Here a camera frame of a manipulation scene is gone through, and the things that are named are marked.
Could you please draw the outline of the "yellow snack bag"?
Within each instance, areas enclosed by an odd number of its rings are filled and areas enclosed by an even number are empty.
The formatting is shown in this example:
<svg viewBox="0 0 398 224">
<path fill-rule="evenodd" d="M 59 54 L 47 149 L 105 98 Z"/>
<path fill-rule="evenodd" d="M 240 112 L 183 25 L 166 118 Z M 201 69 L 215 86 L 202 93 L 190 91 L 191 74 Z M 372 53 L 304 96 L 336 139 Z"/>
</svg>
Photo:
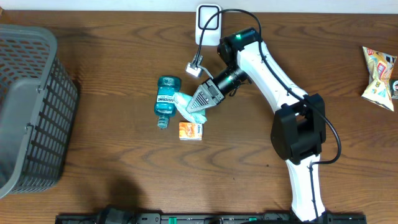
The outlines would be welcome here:
<svg viewBox="0 0 398 224">
<path fill-rule="evenodd" d="M 363 53 L 369 72 L 369 84 L 361 97 L 389 111 L 394 111 L 389 82 L 397 56 L 367 47 L 363 47 Z"/>
</svg>

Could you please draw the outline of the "orange tissue pack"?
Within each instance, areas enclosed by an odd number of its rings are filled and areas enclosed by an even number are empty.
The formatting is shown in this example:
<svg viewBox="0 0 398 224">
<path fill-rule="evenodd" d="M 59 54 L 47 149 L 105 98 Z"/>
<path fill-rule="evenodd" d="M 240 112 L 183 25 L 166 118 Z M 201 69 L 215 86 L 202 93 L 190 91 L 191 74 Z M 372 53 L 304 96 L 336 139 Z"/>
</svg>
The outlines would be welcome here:
<svg viewBox="0 0 398 224">
<path fill-rule="evenodd" d="M 201 141 L 203 138 L 203 125 L 189 122 L 179 122 L 179 139 L 184 141 Z"/>
</svg>

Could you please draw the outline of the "green round-label packet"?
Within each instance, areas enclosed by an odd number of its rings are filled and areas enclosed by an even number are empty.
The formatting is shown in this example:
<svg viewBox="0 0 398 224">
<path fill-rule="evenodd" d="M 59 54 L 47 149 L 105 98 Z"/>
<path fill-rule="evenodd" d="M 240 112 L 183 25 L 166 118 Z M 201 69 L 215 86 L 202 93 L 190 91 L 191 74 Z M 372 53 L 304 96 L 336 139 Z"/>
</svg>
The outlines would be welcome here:
<svg viewBox="0 0 398 224">
<path fill-rule="evenodd" d="M 392 99 L 398 99 L 398 79 L 390 80 L 391 97 Z"/>
</svg>

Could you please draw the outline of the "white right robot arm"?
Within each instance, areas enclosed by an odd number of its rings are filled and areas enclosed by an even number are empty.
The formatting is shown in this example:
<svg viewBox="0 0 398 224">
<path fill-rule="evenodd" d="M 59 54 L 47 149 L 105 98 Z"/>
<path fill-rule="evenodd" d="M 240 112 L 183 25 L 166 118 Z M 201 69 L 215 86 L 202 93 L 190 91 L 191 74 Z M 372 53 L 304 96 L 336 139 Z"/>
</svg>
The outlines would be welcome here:
<svg viewBox="0 0 398 224">
<path fill-rule="evenodd" d="M 324 101 L 318 94 L 308 95 L 285 74 L 254 28 L 220 39 L 217 53 L 226 69 L 198 87 L 187 112 L 214 107 L 245 80 L 252 81 L 274 114 L 271 143 L 289 170 L 292 211 L 303 222 L 314 221 L 325 212 L 315 167 L 326 139 Z"/>
</svg>

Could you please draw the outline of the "light teal small packet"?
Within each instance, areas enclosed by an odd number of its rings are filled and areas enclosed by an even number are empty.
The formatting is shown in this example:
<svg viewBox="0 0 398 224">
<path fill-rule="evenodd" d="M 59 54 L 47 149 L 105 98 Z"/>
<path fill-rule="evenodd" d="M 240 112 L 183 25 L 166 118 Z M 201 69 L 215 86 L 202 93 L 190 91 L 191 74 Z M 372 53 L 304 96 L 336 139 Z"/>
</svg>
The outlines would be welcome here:
<svg viewBox="0 0 398 224">
<path fill-rule="evenodd" d="M 205 110 L 193 113 L 189 113 L 187 111 L 188 104 L 192 99 L 190 95 L 181 92 L 176 92 L 173 95 L 173 99 L 176 109 L 187 121 L 197 124 L 204 124 L 205 122 L 207 122 Z"/>
</svg>

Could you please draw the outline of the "teal mouthwash bottle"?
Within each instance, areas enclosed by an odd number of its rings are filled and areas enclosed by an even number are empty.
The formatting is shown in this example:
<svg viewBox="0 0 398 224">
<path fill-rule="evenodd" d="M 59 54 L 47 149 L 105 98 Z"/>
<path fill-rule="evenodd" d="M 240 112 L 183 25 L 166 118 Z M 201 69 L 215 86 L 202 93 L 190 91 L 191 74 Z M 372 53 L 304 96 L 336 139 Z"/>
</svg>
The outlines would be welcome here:
<svg viewBox="0 0 398 224">
<path fill-rule="evenodd" d="M 154 113 L 159 117 L 158 127 L 166 129 L 170 118 L 176 114 L 174 94 L 180 91 L 181 79 L 172 76 L 162 76 L 157 82 L 158 91 L 154 105 Z"/>
</svg>

